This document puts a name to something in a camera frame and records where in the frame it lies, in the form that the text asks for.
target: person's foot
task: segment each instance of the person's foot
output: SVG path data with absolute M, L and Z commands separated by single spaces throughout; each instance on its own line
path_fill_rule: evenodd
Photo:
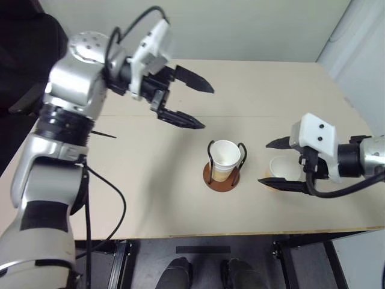
M 221 262 L 221 280 L 224 289 L 267 289 L 260 274 L 239 259 Z
M 186 258 L 174 259 L 164 270 L 155 289 L 189 289 L 193 267 Z

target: table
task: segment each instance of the table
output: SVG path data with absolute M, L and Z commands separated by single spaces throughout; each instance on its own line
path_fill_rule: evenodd
M 266 149 L 289 135 L 306 112 L 337 127 L 341 142 L 370 134 L 365 122 L 316 63 L 177 60 L 205 77 L 215 94 L 196 92 L 181 82 L 170 87 L 167 107 L 198 118 L 205 129 L 173 127 L 156 120 L 145 101 L 108 93 L 92 135 L 88 164 L 126 197 L 128 213 L 114 238 L 192 235 L 294 234 L 384 228 L 385 184 L 337 199 L 272 191 L 257 182 L 276 155 L 293 150 Z M 210 140 L 243 142 L 248 158 L 238 186 L 227 193 L 209 189 L 202 179 Z M 16 215 L 9 198 L 20 150 L 2 178 L 0 233 Z M 357 179 L 345 179 L 347 186 Z M 331 189 L 330 182 L 322 188 Z M 96 178 L 90 181 L 93 239 L 105 238 L 120 218 L 119 196 Z M 85 239 L 84 212 L 70 218 L 74 237 Z

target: paper cup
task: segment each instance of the paper cup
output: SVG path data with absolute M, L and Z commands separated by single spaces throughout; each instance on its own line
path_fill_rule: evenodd
M 285 178 L 287 181 L 297 181 L 301 177 L 301 166 L 294 157 L 278 156 L 270 161 L 270 175 L 275 178 Z
M 217 182 L 225 181 L 241 158 L 241 151 L 236 144 L 228 140 L 217 140 L 210 147 L 214 161 L 212 178 Z

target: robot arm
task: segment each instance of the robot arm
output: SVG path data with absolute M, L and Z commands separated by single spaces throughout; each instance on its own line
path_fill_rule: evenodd
M 293 125 L 289 137 L 273 140 L 266 145 L 274 149 L 295 149 L 304 166 L 306 182 L 287 181 L 284 178 L 265 178 L 259 182 L 283 191 L 300 191 L 323 198 L 340 197 L 385 181 L 385 136 L 359 135 L 348 144 L 339 144 L 336 128 L 308 113 Z M 341 182 L 341 177 L 366 179 L 348 188 L 333 192 L 317 191 L 316 179 L 330 178 Z
M 213 93 L 202 77 L 170 59 L 170 26 L 164 19 L 133 57 L 97 32 L 72 37 L 52 68 L 36 129 L 25 142 L 11 186 L 17 216 L 0 238 L 1 288 L 75 287 L 75 242 L 69 216 L 88 193 L 87 140 L 107 89 L 145 98 L 158 118 L 182 128 L 204 128 L 197 119 L 165 108 L 171 81 Z

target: white wall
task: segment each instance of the white wall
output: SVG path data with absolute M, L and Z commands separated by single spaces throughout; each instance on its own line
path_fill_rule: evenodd
M 320 62 L 373 134 L 385 134 L 384 0 L 353 0 Z
M 170 17 L 175 58 L 315 61 L 350 0 L 40 0 L 68 35 L 124 29 L 151 5 Z M 133 31 L 132 52 L 156 14 Z

